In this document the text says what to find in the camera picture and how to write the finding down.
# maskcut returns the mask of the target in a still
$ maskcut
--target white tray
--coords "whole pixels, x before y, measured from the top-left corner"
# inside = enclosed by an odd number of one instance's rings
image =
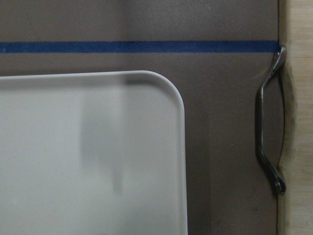
[[[0,78],[1,235],[187,235],[182,99],[149,71]]]

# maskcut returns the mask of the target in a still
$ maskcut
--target blue tape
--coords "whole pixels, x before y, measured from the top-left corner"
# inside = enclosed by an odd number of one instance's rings
[[[278,41],[2,42],[0,53],[277,52]]]

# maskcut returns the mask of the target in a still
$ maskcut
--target metal handle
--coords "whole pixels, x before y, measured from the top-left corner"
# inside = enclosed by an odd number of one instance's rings
[[[272,186],[277,194],[283,193],[286,191],[285,181],[282,175],[279,173],[278,169],[273,166],[273,164],[268,160],[267,154],[264,148],[264,91],[268,82],[274,77],[277,71],[283,65],[287,56],[287,50],[284,46],[281,46],[280,51],[274,56],[273,62],[271,65],[270,73],[264,83],[261,85],[258,90],[256,101],[255,101],[255,148],[256,154],[263,163],[265,172],[267,173]]]

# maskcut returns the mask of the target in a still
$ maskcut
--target gray surface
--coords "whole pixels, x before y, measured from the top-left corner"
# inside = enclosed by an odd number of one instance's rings
[[[2,1],[1,41],[277,39],[272,0],[79,2]],[[0,54],[0,74],[143,69],[166,76],[185,104],[189,234],[274,235],[277,202],[254,151],[254,99],[271,58],[270,53]],[[267,92],[267,112],[277,114],[267,119],[267,150],[277,163],[283,134],[279,84],[273,82]]]

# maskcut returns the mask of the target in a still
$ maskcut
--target light wood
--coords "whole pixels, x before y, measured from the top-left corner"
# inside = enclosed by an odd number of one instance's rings
[[[279,234],[313,235],[313,0],[280,1],[285,143],[280,162],[287,191],[279,197]]]

